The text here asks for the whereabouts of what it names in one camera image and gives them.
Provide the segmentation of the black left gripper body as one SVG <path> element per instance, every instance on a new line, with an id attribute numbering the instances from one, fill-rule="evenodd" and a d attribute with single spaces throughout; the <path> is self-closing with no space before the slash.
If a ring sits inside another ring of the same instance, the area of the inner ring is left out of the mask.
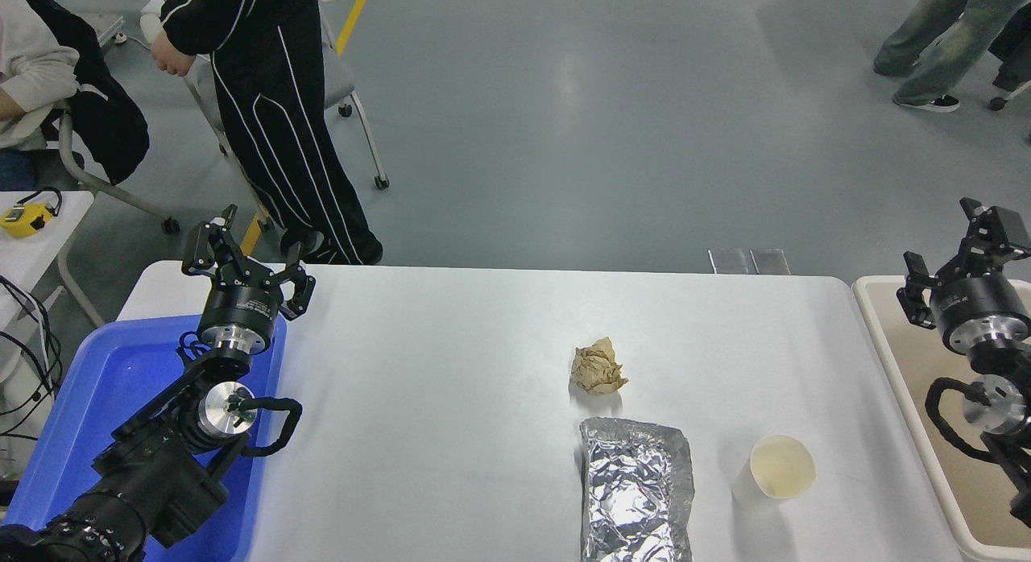
<path id="1" fill-rule="evenodd" d="M 236 326 L 261 339 L 270 339 L 284 296 L 279 287 L 248 287 L 246 284 L 211 284 L 197 333 L 214 339 L 222 327 Z"/>

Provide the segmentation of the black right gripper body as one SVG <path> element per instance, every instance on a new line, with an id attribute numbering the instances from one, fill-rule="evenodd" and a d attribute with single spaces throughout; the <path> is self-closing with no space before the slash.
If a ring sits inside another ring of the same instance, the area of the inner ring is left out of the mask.
<path id="1" fill-rule="evenodd" d="M 970 320 L 997 316 L 1029 328 L 1029 313 L 1012 283 L 1004 275 L 939 277 L 933 284 L 933 324 L 953 332 Z"/>

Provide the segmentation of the person's left hand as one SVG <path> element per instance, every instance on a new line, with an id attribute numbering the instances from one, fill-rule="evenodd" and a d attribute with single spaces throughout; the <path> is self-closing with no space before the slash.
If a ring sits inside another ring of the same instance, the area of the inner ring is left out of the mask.
<path id="1" fill-rule="evenodd" d="M 169 40 L 166 31 L 162 30 L 152 41 L 151 58 L 159 70 L 171 76 L 184 77 L 194 66 L 197 57 L 176 48 Z"/>

